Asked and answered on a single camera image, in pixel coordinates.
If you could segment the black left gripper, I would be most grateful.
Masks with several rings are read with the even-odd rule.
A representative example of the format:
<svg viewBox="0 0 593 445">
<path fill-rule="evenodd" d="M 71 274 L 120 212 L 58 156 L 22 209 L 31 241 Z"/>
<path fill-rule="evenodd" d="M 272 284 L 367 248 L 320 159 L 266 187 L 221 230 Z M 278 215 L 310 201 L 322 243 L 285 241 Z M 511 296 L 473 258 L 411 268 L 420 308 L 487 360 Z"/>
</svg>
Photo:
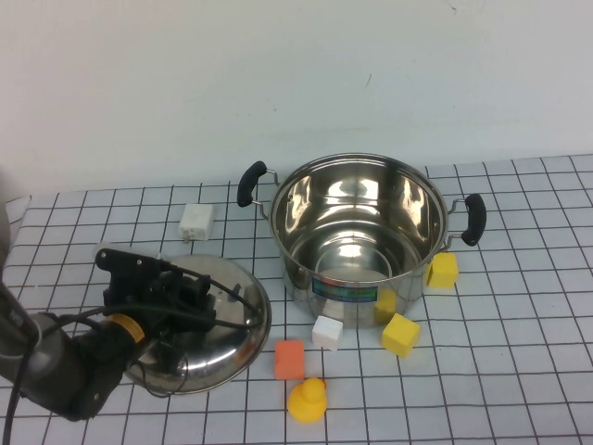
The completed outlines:
<svg viewBox="0 0 593 445">
<path fill-rule="evenodd" d="M 172 314 L 182 312 L 183 300 L 207 300 L 209 281 L 183 276 L 183 273 L 166 271 L 156 273 L 110 274 L 109 285 L 104 291 L 104 306 L 110 323 L 121 327 L 133 341 L 159 337 L 183 320 Z M 187 323 L 190 328 L 213 328 L 217 311 L 212 304 L 190 306 L 192 315 Z"/>
</svg>

